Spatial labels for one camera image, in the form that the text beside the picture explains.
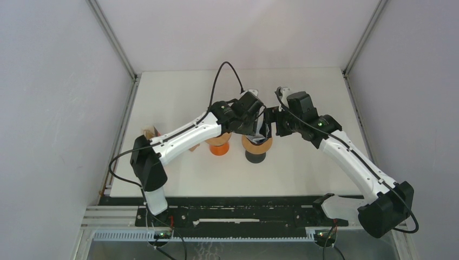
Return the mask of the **white paper coffee filter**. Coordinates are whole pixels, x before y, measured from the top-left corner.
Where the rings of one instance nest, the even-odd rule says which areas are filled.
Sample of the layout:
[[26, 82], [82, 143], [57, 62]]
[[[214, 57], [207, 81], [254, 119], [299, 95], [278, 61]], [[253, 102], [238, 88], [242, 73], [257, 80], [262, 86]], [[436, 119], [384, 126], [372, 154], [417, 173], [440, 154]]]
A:
[[251, 143], [256, 145], [261, 145], [265, 141], [268, 140], [269, 129], [266, 127], [266, 123], [264, 119], [259, 118], [257, 120], [257, 126], [255, 130], [255, 134], [253, 136], [249, 136], [248, 139]]

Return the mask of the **wooden dripper ring holder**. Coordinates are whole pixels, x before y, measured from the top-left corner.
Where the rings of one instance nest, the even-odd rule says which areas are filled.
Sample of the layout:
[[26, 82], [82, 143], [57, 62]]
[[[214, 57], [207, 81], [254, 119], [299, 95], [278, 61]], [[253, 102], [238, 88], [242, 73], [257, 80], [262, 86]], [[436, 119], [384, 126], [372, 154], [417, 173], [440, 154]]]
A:
[[222, 146], [229, 141], [231, 136], [232, 136], [231, 133], [224, 133], [220, 136], [207, 139], [206, 143], [208, 143], [210, 146], [216, 146], [216, 147]]

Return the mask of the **orange glass carafe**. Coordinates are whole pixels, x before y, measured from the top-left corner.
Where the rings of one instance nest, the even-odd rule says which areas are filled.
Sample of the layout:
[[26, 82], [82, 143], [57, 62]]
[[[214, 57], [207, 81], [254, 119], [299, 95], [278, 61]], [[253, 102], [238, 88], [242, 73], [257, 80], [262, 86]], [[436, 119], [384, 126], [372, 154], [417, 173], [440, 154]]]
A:
[[228, 142], [224, 143], [220, 146], [210, 145], [209, 150], [213, 155], [216, 156], [223, 156], [229, 151], [230, 145]]

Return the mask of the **red black carafe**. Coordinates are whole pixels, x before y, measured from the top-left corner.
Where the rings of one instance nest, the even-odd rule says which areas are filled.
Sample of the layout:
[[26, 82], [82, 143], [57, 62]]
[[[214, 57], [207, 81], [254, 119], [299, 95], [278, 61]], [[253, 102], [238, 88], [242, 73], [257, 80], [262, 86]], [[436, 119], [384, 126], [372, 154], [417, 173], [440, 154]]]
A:
[[266, 153], [262, 153], [262, 154], [253, 154], [253, 153], [250, 153], [249, 151], [246, 151], [245, 152], [245, 157], [246, 159], [253, 163], [253, 164], [259, 164], [261, 162], [263, 162], [266, 158]]

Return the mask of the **brown paper coffee filter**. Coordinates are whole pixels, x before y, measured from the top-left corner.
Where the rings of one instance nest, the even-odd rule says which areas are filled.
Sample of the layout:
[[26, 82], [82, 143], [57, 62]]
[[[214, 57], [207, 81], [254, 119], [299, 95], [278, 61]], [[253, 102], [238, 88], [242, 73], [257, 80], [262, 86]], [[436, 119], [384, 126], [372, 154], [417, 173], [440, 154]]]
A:
[[196, 144], [196, 145], [192, 146], [189, 150], [190, 150], [191, 152], [193, 152], [193, 151], [195, 151], [199, 146], [200, 146], [200, 144]]

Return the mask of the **orange coffee filter box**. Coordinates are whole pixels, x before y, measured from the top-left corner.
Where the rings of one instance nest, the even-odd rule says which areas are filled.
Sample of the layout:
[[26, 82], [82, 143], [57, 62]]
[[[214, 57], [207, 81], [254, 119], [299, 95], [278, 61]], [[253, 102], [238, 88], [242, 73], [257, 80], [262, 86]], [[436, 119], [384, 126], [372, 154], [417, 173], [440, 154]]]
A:
[[152, 139], [161, 136], [160, 132], [153, 125], [142, 128], [141, 132], [146, 139]]

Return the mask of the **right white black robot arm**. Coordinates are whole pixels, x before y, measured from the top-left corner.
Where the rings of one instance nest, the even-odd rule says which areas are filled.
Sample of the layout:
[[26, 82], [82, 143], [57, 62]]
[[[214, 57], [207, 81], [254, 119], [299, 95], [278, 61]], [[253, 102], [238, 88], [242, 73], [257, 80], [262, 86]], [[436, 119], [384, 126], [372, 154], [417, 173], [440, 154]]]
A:
[[334, 117], [318, 114], [307, 92], [278, 87], [275, 95], [279, 107], [265, 110], [265, 126], [270, 128], [275, 123], [279, 137], [299, 133], [331, 158], [363, 196], [356, 199], [334, 193], [324, 195], [315, 202], [312, 212], [317, 224], [328, 225], [333, 219], [342, 219], [359, 224], [375, 238], [391, 230], [409, 234], [419, 231], [412, 211], [414, 188], [407, 181], [395, 181], [380, 170], [354, 145]]

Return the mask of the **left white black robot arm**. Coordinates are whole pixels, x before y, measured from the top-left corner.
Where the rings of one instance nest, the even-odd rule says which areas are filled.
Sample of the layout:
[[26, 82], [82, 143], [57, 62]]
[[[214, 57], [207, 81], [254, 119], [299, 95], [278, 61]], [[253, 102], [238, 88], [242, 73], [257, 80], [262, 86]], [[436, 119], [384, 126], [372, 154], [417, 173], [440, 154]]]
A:
[[258, 91], [249, 89], [240, 98], [213, 103], [209, 110], [188, 124], [161, 136], [135, 139], [130, 165], [140, 181], [149, 209], [148, 219], [157, 226], [168, 222], [164, 166], [186, 150], [227, 133], [255, 135], [263, 102]]

